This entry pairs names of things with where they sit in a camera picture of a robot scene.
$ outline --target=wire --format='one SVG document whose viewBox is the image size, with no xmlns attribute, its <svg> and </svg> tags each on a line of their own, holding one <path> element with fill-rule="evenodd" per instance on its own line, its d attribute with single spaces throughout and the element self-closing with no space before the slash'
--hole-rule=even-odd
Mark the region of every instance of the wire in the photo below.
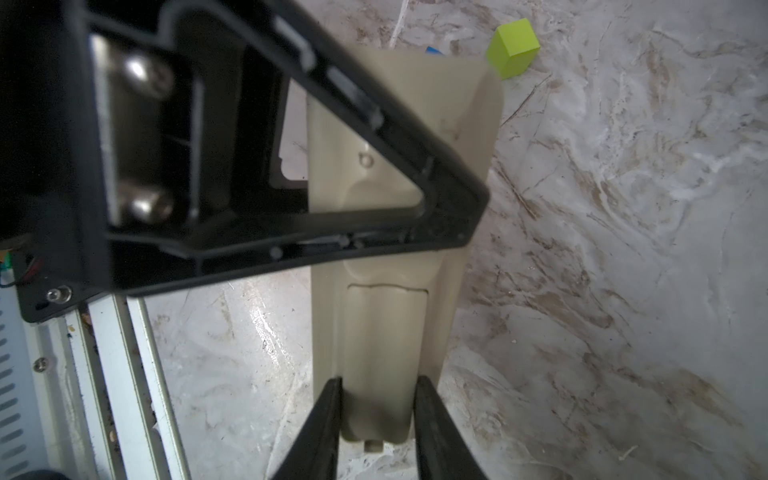
<svg viewBox="0 0 768 480">
<path fill-rule="evenodd" d="M 40 270 L 39 263 L 40 262 L 38 262 L 38 258 L 33 257 L 32 260 L 30 260 L 29 264 L 27 265 L 27 269 L 24 270 L 24 273 L 22 273 L 22 275 L 18 278 L 18 280 L 14 280 L 10 283 L 0 283 L 0 288 L 10 288 L 12 286 L 23 285 L 27 283 Z"/>
</svg>

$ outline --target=marble surface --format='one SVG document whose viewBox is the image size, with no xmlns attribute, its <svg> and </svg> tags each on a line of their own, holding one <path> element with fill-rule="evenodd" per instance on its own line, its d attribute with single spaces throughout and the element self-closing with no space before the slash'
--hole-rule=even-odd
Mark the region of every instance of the marble surface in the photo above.
<svg viewBox="0 0 768 480">
<path fill-rule="evenodd" d="M 379 48 L 482 55 L 523 17 L 541 42 L 505 81 L 439 385 L 489 478 L 768 478 L 768 4 L 303 4 Z M 147 300 L 194 478 L 279 465 L 312 404 L 309 298 L 299 269 Z M 416 478 L 412 442 L 361 450 L 340 478 Z"/>
</svg>

